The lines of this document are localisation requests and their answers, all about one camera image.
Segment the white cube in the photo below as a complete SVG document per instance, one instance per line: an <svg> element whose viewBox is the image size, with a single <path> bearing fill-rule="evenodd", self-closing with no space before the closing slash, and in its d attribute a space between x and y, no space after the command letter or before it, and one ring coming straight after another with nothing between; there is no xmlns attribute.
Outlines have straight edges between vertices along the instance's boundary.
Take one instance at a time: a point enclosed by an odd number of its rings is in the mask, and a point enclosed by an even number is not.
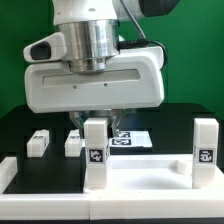
<svg viewBox="0 0 224 224"><path fill-rule="evenodd" d="M82 149L82 140L79 130L71 131L65 142L65 156L79 157Z"/></svg>
<svg viewBox="0 0 224 224"><path fill-rule="evenodd" d="M85 144L87 148L99 149L108 145L107 118L89 118L84 123Z"/></svg>
<svg viewBox="0 0 224 224"><path fill-rule="evenodd" d="M49 145L49 131L36 131L33 137L27 143L28 157L42 157Z"/></svg>

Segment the black table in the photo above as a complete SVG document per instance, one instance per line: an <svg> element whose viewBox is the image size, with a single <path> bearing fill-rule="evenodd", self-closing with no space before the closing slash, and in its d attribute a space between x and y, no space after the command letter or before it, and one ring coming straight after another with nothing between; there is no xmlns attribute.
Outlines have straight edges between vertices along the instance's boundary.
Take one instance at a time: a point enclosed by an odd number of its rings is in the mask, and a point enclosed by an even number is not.
<svg viewBox="0 0 224 224"><path fill-rule="evenodd" d="M153 147L144 150L112 149L111 154L191 154L194 118L218 120L220 124L218 166L224 169L224 139L221 137L223 121L206 108L196 104L162 104L158 108L138 109L134 113L123 116L119 124L120 130L149 131ZM50 145L43 158L27 158L27 142L36 130L42 129L50 131ZM68 113L34 114L27 106L16 107L0 119L0 162L6 156L16 156L18 161L18 173L4 194L82 193L86 169L85 152L82 150L80 158L68 159L64 156L65 141L69 132L74 129ZM122 222L140 223L139 220ZM166 223L194 222L211 223L211 220L166 220ZM212 223L223 222L223 219L212 219ZM150 223L164 223L164 220L153 220L153 222L150 220Z"/></svg>

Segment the white platform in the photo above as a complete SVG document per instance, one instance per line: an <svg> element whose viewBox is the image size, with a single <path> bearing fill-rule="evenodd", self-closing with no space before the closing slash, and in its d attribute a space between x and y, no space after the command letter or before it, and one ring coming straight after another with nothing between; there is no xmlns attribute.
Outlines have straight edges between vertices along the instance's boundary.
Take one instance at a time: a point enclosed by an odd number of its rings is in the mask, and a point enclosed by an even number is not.
<svg viewBox="0 0 224 224"><path fill-rule="evenodd" d="M0 220L98 220L224 217L224 175L192 189L178 160L192 155L112 156L105 190L84 194L0 195Z"/></svg>

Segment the green backdrop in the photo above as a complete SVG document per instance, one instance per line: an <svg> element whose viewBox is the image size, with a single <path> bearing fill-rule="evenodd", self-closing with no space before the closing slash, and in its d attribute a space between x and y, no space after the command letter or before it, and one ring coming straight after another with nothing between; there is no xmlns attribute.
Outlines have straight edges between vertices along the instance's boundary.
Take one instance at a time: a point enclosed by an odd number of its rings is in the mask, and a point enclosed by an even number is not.
<svg viewBox="0 0 224 224"><path fill-rule="evenodd" d="M54 32L51 0L0 0L0 116L25 104L23 49ZM168 103L197 103L224 119L224 1L181 0L168 16L140 21L147 37L162 42ZM122 23L126 39L137 38Z"/></svg>

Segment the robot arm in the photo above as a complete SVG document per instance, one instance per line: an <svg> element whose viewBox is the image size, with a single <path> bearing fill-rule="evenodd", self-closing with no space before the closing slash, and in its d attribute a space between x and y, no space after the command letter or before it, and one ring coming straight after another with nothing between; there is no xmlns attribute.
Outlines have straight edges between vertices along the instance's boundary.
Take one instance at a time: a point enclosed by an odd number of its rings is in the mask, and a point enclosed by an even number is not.
<svg viewBox="0 0 224 224"><path fill-rule="evenodd" d="M136 2L141 8L141 1ZM60 32L24 49L25 59L33 63L25 87L34 112L122 110L162 103L163 50L119 49L118 2L53 3L54 25Z"/></svg>

